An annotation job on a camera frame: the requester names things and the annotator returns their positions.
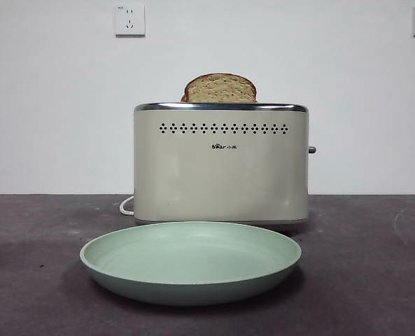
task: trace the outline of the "toaster base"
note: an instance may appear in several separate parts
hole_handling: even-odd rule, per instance
[[[238,223],[244,225],[257,226],[273,231],[293,231],[302,230],[307,226],[307,219],[293,219],[293,220],[209,220],[211,222],[228,222]],[[134,217],[134,221],[137,225],[157,224],[157,223],[168,223],[168,222],[181,222],[181,221],[193,221],[193,220],[143,220]]]

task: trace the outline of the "white wall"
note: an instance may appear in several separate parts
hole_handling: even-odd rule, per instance
[[[0,193],[130,193],[132,109],[195,76],[310,109],[310,193],[415,193],[412,0],[0,0]]]

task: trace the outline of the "white cord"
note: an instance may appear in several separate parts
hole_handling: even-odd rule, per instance
[[[128,197],[122,203],[120,203],[120,206],[118,208],[119,208],[119,210],[122,214],[128,215],[128,216],[133,216],[134,215],[134,211],[125,210],[125,204],[128,203],[129,201],[131,201],[133,198],[134,198],[134,195],[132,195],[131,197]]]

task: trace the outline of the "chrome trim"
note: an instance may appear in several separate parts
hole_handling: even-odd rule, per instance
[[[303,105],[294,104],[272,104],[272,103],[151,103],[141,104],[134,108],[136,111],[151,110],[243,110],[243,111],[295,111],[306,112],[308,108]]]

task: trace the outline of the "brand logo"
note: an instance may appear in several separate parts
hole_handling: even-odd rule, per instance
[[[212,149],[237,149],[236,145],[221,145],[219,143],[215,143],[212,145]]]

